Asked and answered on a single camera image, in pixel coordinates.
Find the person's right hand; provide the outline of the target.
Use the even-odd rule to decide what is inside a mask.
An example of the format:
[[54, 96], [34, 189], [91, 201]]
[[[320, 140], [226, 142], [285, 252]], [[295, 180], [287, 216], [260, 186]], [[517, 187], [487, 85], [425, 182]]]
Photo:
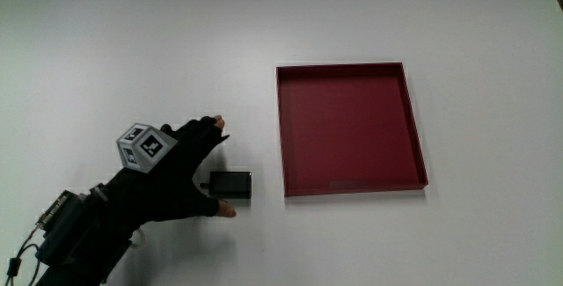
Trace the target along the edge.
[[232, 205], [208, 197], [193, 182], [202, 161], [227, 139], [224, 125], [220, 115], [191, 120], [176, 130], [163, 125], [161, 130], [178, 143], [150, 172], [122, 169], [102, 187], [109, 198], [101, 216], [104, 226], [130, 235], [148, 222], [236, 216]]

